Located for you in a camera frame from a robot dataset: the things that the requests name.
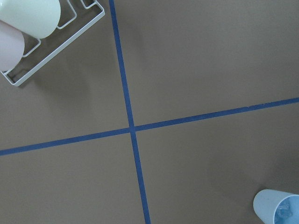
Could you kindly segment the light blue plastic cup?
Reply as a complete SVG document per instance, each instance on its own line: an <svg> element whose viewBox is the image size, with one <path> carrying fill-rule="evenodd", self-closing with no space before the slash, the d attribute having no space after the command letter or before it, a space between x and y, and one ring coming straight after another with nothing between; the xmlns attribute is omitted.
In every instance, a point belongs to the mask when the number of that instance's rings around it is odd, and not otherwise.
<svg viewBox="0 0 299 224"><path fill-rule="evenodd" d="M265 224L297 224L299 222L299 196L296 194L264 189L253 201L256 215Z"/></svg>

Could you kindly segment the pale green plastic cup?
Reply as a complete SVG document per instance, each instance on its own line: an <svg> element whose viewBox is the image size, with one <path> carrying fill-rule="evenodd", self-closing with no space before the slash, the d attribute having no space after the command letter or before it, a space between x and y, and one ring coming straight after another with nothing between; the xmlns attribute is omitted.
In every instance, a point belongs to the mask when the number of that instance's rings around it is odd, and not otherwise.
<svg viewBox="0 0 299 224"><path fill-rule="evenodd" d="M34 38L51 35L60 20L58 0L2 0L0 20Z"/></svg>

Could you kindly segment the pale pink plastic cup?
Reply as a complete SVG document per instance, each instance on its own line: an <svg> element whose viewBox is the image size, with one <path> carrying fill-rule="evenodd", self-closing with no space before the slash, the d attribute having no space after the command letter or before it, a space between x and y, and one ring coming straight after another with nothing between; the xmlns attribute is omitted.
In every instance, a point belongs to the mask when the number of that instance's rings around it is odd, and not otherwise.
<svg viewBox="0 0 299 224"><path fill-rule="evenodd" d="M13 69L22 59L24 49L22 32L0 21L0 70Z"/></svg>

